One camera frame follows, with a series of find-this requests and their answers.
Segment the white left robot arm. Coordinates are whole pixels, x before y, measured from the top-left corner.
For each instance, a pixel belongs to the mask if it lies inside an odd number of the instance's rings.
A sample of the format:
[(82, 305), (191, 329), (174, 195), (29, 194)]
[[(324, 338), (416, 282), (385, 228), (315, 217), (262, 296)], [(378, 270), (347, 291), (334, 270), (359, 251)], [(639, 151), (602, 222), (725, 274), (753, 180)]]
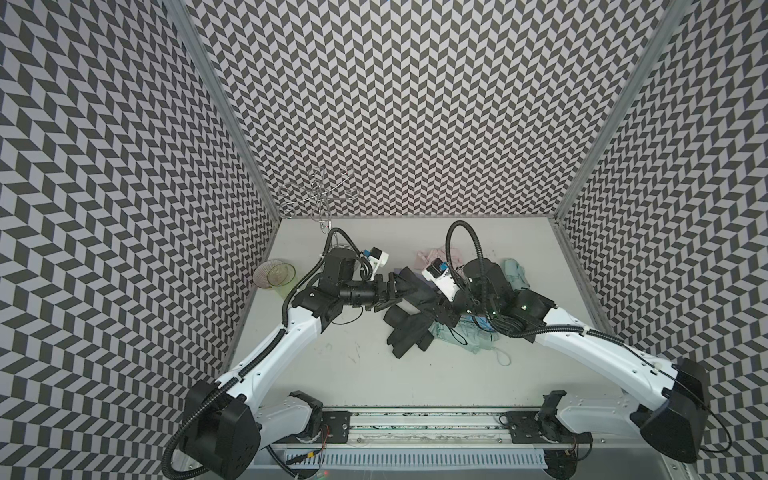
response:
[(393, 276), (380, 273), (389, 259), (372, 248), (326, 248), (313, 269), (292, 289), (278, 326), (230, 371), (200, 381), (187, 393), (183, 421), (162, 455), (168, 479), (212, 472), (236, 479), (257, 453), (289, 436), (315, 439), (323, 404), (301, 391), (271, 407), (263, 400), (288, 365), (347, 306), (375, 311), (399, 302)]

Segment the pink umbrella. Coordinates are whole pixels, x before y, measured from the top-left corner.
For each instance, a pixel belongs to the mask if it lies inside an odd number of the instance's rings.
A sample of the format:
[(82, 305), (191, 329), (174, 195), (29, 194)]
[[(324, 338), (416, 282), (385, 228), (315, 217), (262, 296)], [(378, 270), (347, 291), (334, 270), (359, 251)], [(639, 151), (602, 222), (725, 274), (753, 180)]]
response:
[[(452, 247), (450, 249), (450, 257), (455, 268), (461, 267), (465, 263), (465, 258), (461, 251)], [(434, 260), (440, 259), (443, 262), (447, 261), (447, 254), (445, 247), (430, 248), (426, 250), (419, 250), (416, 253), (416, 259), (413, 264), (413, 268), (418, 271), (422, 271), (427, 268)]]

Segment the black umbrella sleeve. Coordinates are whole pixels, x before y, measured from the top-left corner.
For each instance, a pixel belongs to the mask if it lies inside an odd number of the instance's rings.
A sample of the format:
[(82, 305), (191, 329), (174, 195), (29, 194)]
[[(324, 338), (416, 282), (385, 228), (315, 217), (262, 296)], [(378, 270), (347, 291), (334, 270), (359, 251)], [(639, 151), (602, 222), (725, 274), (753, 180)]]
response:
[(451, 323), (458, 319), (448, 299), (439, 290), (435, 290), (420, 275), (409, 267), (394, 274), (396, 291), (400, 298), (409, 302), (421, 313), (430, 316), (439, 323)]

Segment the mint green umbrella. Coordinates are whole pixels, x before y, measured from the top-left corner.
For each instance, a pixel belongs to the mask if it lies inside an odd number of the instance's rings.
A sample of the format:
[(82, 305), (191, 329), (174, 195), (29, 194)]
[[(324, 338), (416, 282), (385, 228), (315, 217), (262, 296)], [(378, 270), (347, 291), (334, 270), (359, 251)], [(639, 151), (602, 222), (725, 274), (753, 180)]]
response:
[(430, 326), (429, 331), (435, 339), (461, 347), (474, 355), (481, 351), (494, 352), (497, 362), (502, 367), (509, 367), (512, 364), (511, 357), (496, 346), (500, 335), (482, 330), (473, 322), (460, 321), (455, 327), (435, 322)]

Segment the black umbrella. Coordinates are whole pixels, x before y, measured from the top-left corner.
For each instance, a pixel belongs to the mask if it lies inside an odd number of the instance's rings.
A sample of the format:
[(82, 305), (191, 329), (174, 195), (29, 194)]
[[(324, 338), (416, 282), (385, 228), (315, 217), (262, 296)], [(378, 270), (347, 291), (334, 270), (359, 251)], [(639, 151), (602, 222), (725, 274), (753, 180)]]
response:
[(398, 306), (390, 307), (384, 321), (393, 328), (387, 338), (395, 358), (401, 359), (412, 347), (426, 351), (434, 340), (430, 327), (434, 321), (424, 313), (410, 314)]

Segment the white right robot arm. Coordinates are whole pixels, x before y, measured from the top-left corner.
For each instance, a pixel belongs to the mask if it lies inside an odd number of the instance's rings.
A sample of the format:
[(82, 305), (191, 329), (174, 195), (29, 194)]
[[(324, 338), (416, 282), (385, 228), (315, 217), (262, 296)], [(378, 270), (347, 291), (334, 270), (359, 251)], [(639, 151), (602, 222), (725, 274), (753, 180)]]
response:
[(710, 382), (702, 363), (671, 361), (634, 348), (539, 293), (513, 288), (502, 268), (486, 258), (468, 262), (461, 272), (438, 259), (422, 274), (451, 307), (479, 326), (558, 351), (621, 391), (606, 398), (553, 391), (542, 404), (541, 418), (552, 416), (569, 433), (639, 437), (673, 460), (698, 460), (711, 415)]

